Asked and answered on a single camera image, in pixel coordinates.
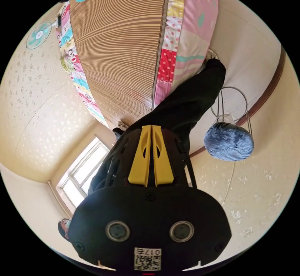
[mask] plush object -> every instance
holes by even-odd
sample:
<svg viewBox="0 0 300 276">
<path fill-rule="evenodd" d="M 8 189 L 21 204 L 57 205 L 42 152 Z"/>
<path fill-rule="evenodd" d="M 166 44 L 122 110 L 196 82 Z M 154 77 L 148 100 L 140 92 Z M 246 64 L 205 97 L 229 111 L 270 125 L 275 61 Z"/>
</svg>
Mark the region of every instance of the plush object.
<svg viewBox="0 0 300 276">
<path fill-rule="evenodd" d="M 215 158 L 239 161 L 251 155 L 254 141 L 246 129 L 231 123 L 217 122 L 206 132 L 204 146 Z"/>
<path fill-rule="evenodd" d="M 60 59 L 60 62 L 62 64 L 63 69 L 66 72 L 70 73 L 70 72 L 74 72 L 75 71 L 74 64 L 72 63 L 72 61 L 70 60 L 70 58 L 69 58 L 68 55 L 63 56 Z"/>
</svg>

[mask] screw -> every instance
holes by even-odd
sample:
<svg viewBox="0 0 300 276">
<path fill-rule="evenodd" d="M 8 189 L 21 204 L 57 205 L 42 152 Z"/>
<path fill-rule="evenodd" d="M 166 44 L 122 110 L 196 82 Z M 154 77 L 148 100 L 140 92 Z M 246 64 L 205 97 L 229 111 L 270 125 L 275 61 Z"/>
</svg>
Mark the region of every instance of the screw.
<svg viewBox="0 0 300 276">
<path fill-rule="evenodd" d="M 217 252 L 220 252 L 220 251 L 223 250 L 223 248 L 224 248 L 224 244 L 223 243 L 219 243 L 218 245 L 216 245 L 215 250 Z"/>
<path fill-rule="evenodd" d="M 84 250 L 84 246 L 81 243 L 76 243 L 75 247 L 79 250 L 79 251 L 83 251 Z"/>
<path fill-rule="evenodd" d="M 155 200 L 155 194 L 152 193 L 152 192 L 147 192 L 146 193 L 146 200 L 151 202 L 151 201 L 154 201 Z"/>
</svg>

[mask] polka dot fabric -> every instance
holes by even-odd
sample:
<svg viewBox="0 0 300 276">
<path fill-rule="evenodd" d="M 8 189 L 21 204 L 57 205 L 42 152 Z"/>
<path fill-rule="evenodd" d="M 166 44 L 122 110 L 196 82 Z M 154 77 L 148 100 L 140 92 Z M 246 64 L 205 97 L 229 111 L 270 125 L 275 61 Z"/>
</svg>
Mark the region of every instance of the polka dot fabric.
<svg viewBox="0 0 300 276">
<path fill-rule="evenodd" d="M 169 0 L 166 28 L 159 62 L 154 107 L 169 94 L 174 78 L 177 49 L 183 22 L 184 0 Z"/>
</svg>

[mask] mattress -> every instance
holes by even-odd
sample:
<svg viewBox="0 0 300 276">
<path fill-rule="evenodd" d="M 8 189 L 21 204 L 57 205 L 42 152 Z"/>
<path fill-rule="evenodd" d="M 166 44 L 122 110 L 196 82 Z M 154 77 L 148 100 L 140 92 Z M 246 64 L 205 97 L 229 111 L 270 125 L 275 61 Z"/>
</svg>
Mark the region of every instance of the mattress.
<svg viewBox="0 0 300 276">
<path fill-rule="evenodd" d="M 140 7 L 139 0 L 111 0 L 114 8 L 102 1 L 64 4 L 57 35 L 62 56 L 72 49 L 70 77 L 87 110 L 112 129 L 149 113 L 200 70 L 218 0 L 143 0 Z M 95 8 L 100 18 L 93 20 Z"/>
</svg>

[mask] black pants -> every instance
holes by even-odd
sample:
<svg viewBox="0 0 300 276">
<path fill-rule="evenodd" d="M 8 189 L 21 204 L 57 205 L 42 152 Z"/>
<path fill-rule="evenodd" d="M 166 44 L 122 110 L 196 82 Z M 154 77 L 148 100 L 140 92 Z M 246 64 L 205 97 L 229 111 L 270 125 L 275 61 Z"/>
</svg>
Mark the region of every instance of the black pants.
<svg viewBox="0 0 300 276">
<path fill-rule="evenodd" d="M 211 59 L 194 77 L 178 86 L 152 112 L 133 123 L 117 140 L 97 174 L 92 179 L 88 194 L 104 187 L 108 169 L 120 141 L 125 135 L 145 125 L 159 125 L 176 134 L 186 151 L 190 150 L 190 132 L 203 114 L 215 103 L 224 84 L 226 69 L 217 59 Z"/>
</svg>

